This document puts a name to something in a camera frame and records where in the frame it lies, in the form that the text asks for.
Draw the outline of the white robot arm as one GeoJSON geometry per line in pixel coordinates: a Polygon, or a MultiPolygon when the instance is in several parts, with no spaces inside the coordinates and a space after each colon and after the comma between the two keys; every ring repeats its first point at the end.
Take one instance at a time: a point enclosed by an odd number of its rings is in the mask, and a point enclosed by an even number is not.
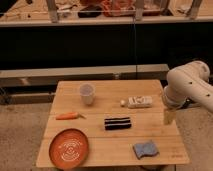
{"type": "Polygon", "coordinates": [[[186,99],[197,102],[213,113],[213,85],[209,84],[210,69],[205,62],[192,61],[168,71],[162,101],[164,124],[170,125],[175,119],[175,112],[180,109],[186,99]]]}

